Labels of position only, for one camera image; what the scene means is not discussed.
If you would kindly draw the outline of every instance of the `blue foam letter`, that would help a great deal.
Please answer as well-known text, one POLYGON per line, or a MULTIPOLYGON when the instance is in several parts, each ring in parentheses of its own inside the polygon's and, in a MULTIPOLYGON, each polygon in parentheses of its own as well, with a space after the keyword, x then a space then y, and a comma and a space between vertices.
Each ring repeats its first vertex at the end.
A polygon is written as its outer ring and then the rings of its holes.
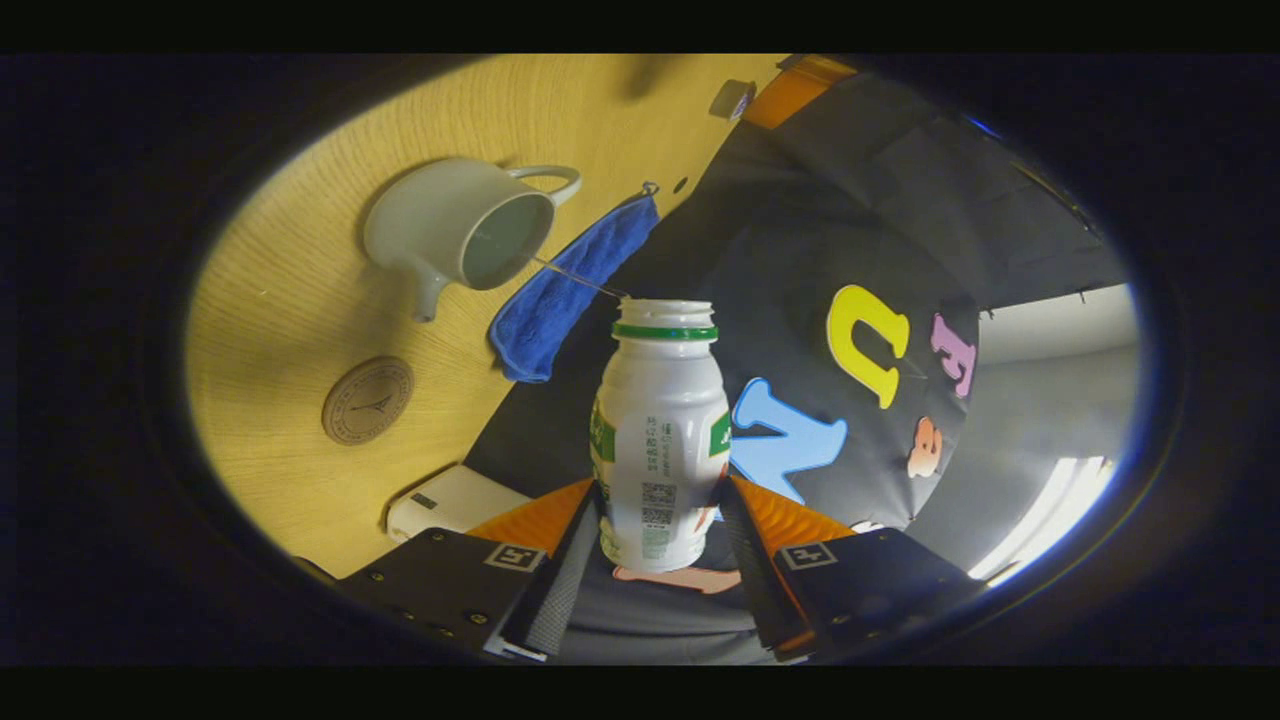
POLYGON ((849 423, 819 423, 773 397, 768 380, 753 378, 733 405, 733 424, 750 428, 756 423, 782 434, 733 438, 730 462, 753 483, 804 505, 787 473, 835 462, 845 447, 849 423))

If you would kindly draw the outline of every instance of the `white device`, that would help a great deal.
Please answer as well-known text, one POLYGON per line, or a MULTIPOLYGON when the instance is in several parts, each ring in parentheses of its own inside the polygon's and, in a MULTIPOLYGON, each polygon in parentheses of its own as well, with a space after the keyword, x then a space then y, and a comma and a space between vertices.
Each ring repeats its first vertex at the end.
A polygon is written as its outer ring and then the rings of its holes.
POLYGON ((463 465, 454 465, 392 502, 387 534, 404 542, 428 528, 465 533, 531 498, 463 465))

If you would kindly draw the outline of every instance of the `white ceramic mug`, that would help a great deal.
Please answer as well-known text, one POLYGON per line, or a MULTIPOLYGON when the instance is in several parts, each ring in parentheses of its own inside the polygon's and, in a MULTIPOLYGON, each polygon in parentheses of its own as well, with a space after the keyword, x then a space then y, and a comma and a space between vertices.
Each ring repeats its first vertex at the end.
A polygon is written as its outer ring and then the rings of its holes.
POLYGON ((535 165, 503 170, 456 158, 425 165, 396 182, 365 223, 365 250, 384 268, 417 278, 413 319, 435 319, 451 282, 495 288, 515 278, 547 241, 556 208, 582 186, 573 168, 535 165), (568 183, 541 192, 518 178, 554 176, 568 183))

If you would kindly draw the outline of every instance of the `mug spout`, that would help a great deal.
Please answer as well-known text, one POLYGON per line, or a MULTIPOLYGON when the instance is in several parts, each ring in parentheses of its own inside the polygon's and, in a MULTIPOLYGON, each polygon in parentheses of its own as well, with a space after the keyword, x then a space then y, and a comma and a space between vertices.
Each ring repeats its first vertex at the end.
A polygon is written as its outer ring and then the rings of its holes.
POLYGON ((449 279, 435 272, 435 268, 421 264, 417 269, 417 307, 413 310, 413 322, 430 323, 435 319, 435 305, 440 297, 440 291, 449 284, 449 279))

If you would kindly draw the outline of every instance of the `mug handle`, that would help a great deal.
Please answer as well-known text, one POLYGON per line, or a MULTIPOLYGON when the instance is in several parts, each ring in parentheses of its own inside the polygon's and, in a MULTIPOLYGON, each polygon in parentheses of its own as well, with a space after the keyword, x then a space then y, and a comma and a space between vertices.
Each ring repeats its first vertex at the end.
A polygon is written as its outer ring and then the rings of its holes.
POLYGON ((547 193, 547 196, 552 199, 552 204, 557 208, 563 205, 570 197, 573 197, 573 195, 582 187, 582 174, 573 168, 566 168, 563 165, 530 165, 527 168, 515 168, 507 170, 507 174, 513 178, 552 176, 567 179, 568 184, 547 193))

